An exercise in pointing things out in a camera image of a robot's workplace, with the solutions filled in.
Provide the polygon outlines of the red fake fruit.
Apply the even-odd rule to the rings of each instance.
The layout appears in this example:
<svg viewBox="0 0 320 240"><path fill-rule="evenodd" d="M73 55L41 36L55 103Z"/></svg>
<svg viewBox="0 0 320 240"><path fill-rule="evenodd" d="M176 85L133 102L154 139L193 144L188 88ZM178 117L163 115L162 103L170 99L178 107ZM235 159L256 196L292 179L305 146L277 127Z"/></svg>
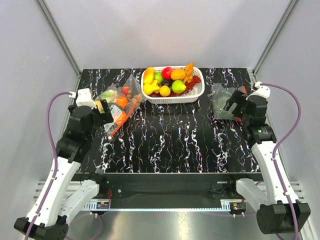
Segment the red fake fruit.
<svg viewBox="0 0 320 240"><path fill-rule="evenodd" d="M122 89L121 89L121 92L124 94L124 95L130 95L132 93L132 90L130 87L128 86L123 86Z"/></svg>

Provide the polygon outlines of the brown fake longan bunch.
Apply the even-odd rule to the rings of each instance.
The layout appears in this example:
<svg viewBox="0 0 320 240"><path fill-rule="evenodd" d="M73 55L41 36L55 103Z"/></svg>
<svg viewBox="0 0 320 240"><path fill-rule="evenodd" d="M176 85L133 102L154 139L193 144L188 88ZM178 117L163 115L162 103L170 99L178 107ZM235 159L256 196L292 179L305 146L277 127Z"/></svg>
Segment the brown fake longan bunch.
<svg viewBox="0 0 320 240"><path fill-rule="evenodd" d="M141 99L142 99L142 96L141 96L141 94L140 93L138 93L138 94L133 94L133 93L131 93L131 94L128 94L128 95L126 95L129 99L131 99L133 102L139 102L139 101L141 101Z"/></svg>

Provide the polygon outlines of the blue zip clear bag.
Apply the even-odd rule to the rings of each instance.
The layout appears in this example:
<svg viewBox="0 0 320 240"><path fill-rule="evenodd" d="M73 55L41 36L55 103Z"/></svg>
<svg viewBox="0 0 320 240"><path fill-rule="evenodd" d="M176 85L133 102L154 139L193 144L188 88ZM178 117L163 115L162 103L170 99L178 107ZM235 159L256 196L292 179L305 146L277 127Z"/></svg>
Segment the blue zip clear bag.
<svg viewBox="0 0 320 240"><path fill-rule="evenodd" d="M143 95L143 90L137 79L131 74L122 87L118 88L120 92L134 103L138 101L138 106L145 103L147 98Z"/></svg>

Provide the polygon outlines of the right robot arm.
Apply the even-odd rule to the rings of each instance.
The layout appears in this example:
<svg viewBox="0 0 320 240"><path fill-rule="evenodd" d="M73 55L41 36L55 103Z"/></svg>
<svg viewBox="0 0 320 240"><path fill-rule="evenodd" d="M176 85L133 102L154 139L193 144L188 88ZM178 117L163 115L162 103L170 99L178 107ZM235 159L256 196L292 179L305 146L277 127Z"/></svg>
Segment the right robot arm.
<svg viewBox="0 0 320 240"><path fill-rule="evenodd" d="M266 124L270 87L271 84L256 82L251 94L237 89L226 101L226 111L236 104L232 114L242 121L243 136L257 160L265 185L262 191L252 179L241 178L229 183L227 192L235 199L244 197L251 205L263 234L293 233L294 239L298 239L311 209L299 200L279 156L278 149L290 134L277 140L274 130Z"/></svg>

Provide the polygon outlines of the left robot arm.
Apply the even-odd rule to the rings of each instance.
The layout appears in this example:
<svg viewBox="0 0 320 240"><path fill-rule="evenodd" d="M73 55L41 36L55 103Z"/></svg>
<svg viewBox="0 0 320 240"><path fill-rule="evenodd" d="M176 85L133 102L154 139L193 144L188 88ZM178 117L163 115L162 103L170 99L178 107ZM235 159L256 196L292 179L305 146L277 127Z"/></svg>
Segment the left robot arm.
<svg viewBox="0 0 320 240"><path fill-rule="evenodd" d="M96 130L113 122L107 101L100 103L103 111L98 106L69 107L71 116L62 138L53 146L51 170L41 193L27 216L17 218L14 223L25 239L63 240L83 207L92 198L103 198L108 193L107 178L93 173L65 197L73 176L91 149Z"/></svg>

